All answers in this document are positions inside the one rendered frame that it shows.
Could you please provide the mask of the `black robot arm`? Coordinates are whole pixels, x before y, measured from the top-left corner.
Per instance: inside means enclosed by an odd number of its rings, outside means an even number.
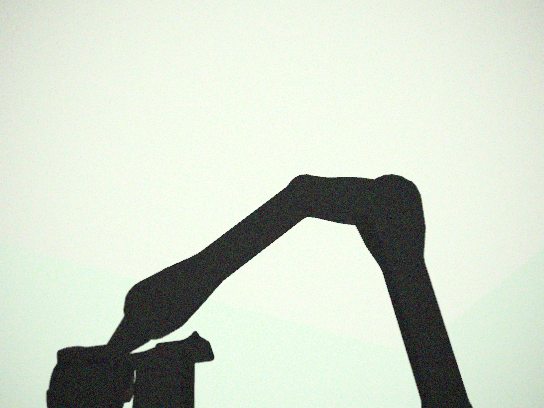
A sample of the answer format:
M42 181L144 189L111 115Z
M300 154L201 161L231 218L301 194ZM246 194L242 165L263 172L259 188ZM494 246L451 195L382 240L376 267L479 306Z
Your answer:
M299 175L199 253L136 283L107 344L56 352L47 408L123 408L132 398L133 407L164 396L194 403L195 364L215 358L197 331L131 352L181 328L226 278L306 217L356 226L382 270L421 408L473 408L425 263L422 197L395 174Z

